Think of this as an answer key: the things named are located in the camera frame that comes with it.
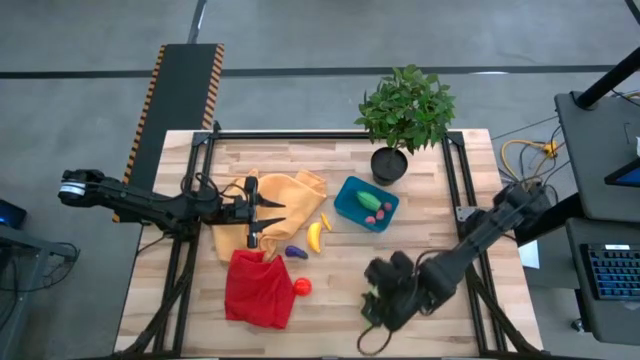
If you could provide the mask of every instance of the gray floor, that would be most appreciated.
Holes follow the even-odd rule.
[[[151,68],[159,45],[186,41],[195,0],[0,0],[0,71]],[[210,0],[200,42],[224,42],[225,68],[614,64],[638,45],[640,26],[614,0]],[[498,135],[555,114],[553,96],[599,73],[445,75],[458,128]],[[215,117],[226,129],[351,128],[377,77],[223,78]],[[0,80],[0,198],[30,212],[26,229],[82,249],[67,280],[37,294],[20,358],[110,352],[139,226],[103,209],[60,205],[64,169],[120,176],[147,80]],[[619,90],[640,88],[634,76]],[[557,121],[500,138],[544,141]],[[517,161],[517,149],[509,161]],[[525,165],[533,158],[527,153]],[[559,162],[566,160],[560,155]],[[575,191],[570,167],[550,181]],[[637,358],[568,328],[570,290],[531,286],[545,349]]]

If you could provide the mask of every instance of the wooden table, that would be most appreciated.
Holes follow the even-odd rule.
[[[502,189],[502,185],[489,132],[462,131],[478,203],[490,207],[493,195]],[[179,192],[178,184],[186,170],[192,133],[167,133],[154,191],[167,195]],[[400,198],[400,205],[385,232],[371,233],[336,214],[333,200],[348,176],[373,182],[369,159],[379,146],[362,140],[216,142],[212,175],[219,187],[245,176],[253,168],[259,169],[261,175],[285,173],[292,176],[299,169],[307,169],[327,180],[327,200],[291,241],[280,244],[279,253],[290,244],[307,249],[308,224],[318,221],[321,211],[329,217],[333,232],[322,233],[324,249],[321,254],[309,252],[307,261],[285,258],[291,278],[311,279],[313,293],[296,298],[286,330],[279,331],[225,320],[227,267],[218,261],[211,231],[203,226],[182,349],[184,356],[360,356],[356,339],[367,326],[360,315],[363,303],[360,294],[369,288],[363,276],[369,261],[377,256],[388,259],[399,249],[415,259],[426,249],[451,248],[458,243],[441,146],[427,148],[409,157],[405,176],[386,188]],[[464,199],[461,181],[459,187]],[[142,233],[140,246],[160,236],[158,229],[148,227]],[[160,242],[137,258],[116,350],[131,344],[157,310],[170,248],[170,240]],[[502,238],[489,249],[489,258],[502,308],[527,340],[541,348],[515,243]],[[393,335],[380,356],[477,355],[464,287],[462,282],[456,295],[431,316],[414,316]],[[483,318],[490,348],[495,348],[486,309],[483,309]],[[173,338],[174,320],[169,322],[166,346],[170,346]],[[377,349],[386,335],[386,330],[374,330],[363,341],[363,347]]]

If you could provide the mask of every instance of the red tomato toy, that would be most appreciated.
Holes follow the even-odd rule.
[[[311,294],[311,281],[307,278],[300,278],[293,283],[293,292],[299,296]]]

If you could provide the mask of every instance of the yellow cloth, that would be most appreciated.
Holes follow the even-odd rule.
[[[258,177],[258,170],[249,172]],[[244,178],[236,179],[235,184],[244,187]],[[300,170],[295,178],[283,174],[269,174],[258,180],[258,192],[263,198],[285,205],[284,208],[266,208],[258,206],[258,220],[285,217],[258,234],[258,249],[265,251],[266,258],[276,250],[276,241],[290,239],[300,226],[313,214],[327,197],[326,181],[307,170]],[[226,194],[239,195],[242,192],[232,187]],[[211,227],[218,258],[229,261],[236,249],[247,249],[248,225],[218,225]]]

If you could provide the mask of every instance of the red cloth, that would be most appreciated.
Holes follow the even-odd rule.
[[[264,252],[235,250],[224,300],[227,320],[284,329],[293,308],[293,284],[280,255],[262,262]]]

